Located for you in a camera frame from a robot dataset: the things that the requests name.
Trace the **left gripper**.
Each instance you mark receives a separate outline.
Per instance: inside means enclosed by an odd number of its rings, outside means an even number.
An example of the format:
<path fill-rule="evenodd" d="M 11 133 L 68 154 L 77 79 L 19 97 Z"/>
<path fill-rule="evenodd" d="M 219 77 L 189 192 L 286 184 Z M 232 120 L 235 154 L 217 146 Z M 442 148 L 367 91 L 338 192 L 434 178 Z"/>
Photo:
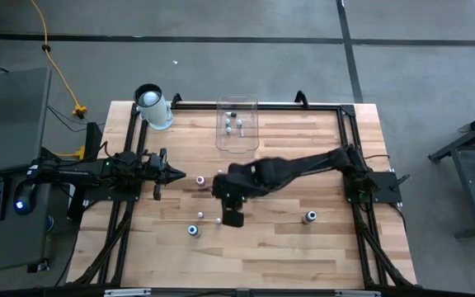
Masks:
<path fill-rule="evenodd" d="M 148 157 L 148 161 L 145 163 L 144 174 L 149 181 L 154 182 L 153 199 L 161 200 L 162 187 L 185 178 L 186 173 L 167 164 L 165 148 L 161 148 L 159 153 L 146 153 L 145 156 Z"/>

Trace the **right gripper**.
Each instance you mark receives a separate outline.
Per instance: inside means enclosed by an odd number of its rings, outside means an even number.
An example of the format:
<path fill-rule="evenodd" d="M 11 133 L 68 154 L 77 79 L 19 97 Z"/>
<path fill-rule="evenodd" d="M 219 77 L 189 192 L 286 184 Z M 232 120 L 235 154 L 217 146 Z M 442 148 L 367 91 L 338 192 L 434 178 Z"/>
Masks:
<path fill-rule="evenodd" d="M 242 205 L 247 193 L 244 178 L 238 173 L 218 174 L 213 179 L 212 196 L 220 200 L 222 224 L 241 228 L 244 225 Z"/>

